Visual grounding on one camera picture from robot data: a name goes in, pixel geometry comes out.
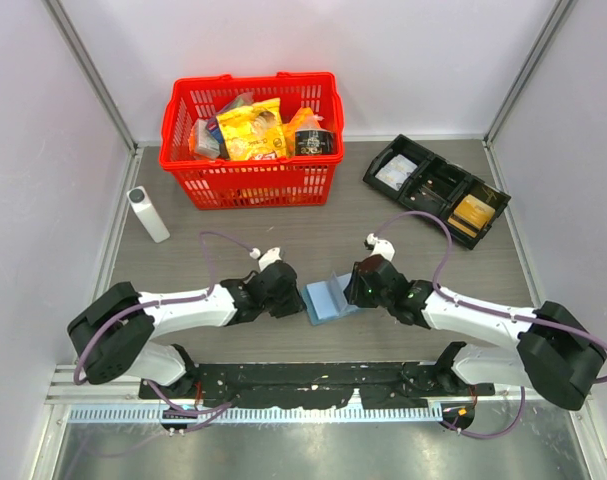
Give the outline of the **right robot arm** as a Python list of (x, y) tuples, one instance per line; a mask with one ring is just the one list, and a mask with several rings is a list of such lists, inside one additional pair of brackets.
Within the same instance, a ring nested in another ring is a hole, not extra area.
[(483, 348), (464, 344), (435, 369), (436, 386), (448, 395), (469, 384), (499, 383), (531, 388), (578, 411), (607, 359), (604, 346), (558, 303), (533, 309), (479, 301), (433, 281), (408, 280), (380, 254), (354, 264), (344, 295), (349, 304), (383, 308), (402, 324), (485, 342)]

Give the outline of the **blue card holder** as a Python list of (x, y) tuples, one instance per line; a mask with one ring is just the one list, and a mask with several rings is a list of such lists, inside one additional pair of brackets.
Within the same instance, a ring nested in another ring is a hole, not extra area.
[(327, 280), (310, 283), (301, 290), (313, 326), (326, 324), (360, 311), (359, 307), (348, 303), (344, 294), (350, 279), (350, 274), (337, 276), (333, 273)]

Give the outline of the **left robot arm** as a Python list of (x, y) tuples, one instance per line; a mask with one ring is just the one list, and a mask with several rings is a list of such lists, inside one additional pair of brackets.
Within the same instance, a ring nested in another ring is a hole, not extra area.
[(195, 362), (181, 346), (156, 344), (158, 337), (201, 327), (229, 327), (264, 313), (284, 318), (306, 309), (295, 270), (278, 260), (241, 279), (178, 293), (138, 292), (120, 282), (67, 327), (78, 354), (74, 382), (101, 385), (124, 375), (150, 380), (173, 397), (196, 387)]

